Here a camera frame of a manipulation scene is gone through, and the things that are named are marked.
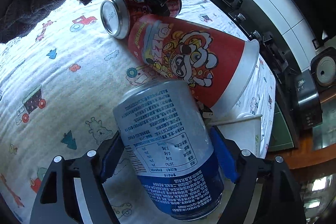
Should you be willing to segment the silver blue drink can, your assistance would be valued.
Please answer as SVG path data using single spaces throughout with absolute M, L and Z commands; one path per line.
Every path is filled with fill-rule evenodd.
M 113 115 L 136 175 L 160 211 L 192 221 L 216 209 L 224 189 L 218 159 L 185 82 L 138 86 Z

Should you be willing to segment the black rice cooker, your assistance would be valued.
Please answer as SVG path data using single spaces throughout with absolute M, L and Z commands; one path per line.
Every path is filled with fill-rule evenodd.
M 314 57 L 310 69 L 293 77 L 293 112 L 304 130 L 322 123 L 320 95 L 335 86 L 335 48 L 329 47 Z

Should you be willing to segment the red cartoon paper cup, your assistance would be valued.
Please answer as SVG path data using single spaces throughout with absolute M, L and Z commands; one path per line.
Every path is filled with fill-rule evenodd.
M 183 19 L 148 14 L 130 29 L 128 48 L 166 78 L 183 80 L 215 116 L 226 115 L 247 87 L 259 42 Z

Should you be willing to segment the black gas stove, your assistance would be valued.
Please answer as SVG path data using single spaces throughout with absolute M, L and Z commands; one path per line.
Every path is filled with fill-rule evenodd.
M 249 39 L 258 40 L 260 53 L 272 69 L 280 87 L 278 102 L 290 110 L 295 106 L 294 76 L 301 73 L 281 32 L 253 0 L 210 0 Z

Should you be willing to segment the green cabinet drawer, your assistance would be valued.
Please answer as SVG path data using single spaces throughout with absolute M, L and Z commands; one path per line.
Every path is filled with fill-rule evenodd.
M 294 148 L 294 143 L 284 116 L 276 102 L 274 106 L 273 126 L 268 144 L 268 152 L 282 151 L 291 148 Z

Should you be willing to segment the white cup with lid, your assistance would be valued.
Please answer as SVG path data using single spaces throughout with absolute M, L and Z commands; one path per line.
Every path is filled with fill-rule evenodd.
M 235 119 L 208 123 L 208 127 L 217 126 L 220 133 L 234 141 L 238 147 L 247 149 L 260 156 L 262 114 L 241 113 Z

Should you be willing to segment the red cola can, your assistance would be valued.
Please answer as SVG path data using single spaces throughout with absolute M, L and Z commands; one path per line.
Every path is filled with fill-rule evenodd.
M 147 14 L 159 14 L 147 0 L 104 0 L 100 7 L 102 24 L 116 39 L 126 38 L 136 21 Z

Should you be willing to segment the white cartoon print tablecloth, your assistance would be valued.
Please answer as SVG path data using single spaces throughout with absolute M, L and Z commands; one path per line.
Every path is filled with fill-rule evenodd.
M 104 0 L 66 0 L 24 38 L 1 44 L 1 195 L 21 223 L 56 155 L 82 156 L 117 131 L 112 109 L 134 86 L 158 75 L 109 36 Z M 178 18 L 247 40 L 210 0 L 182 0 Z M 272 131 L 275 77 L 259 55 L 246 90 L 228 114 L 262 114 L 259 156 Z M 104 184 L 121 223 L 181 223 L 161 213 L 141 187 L 126 152 Z

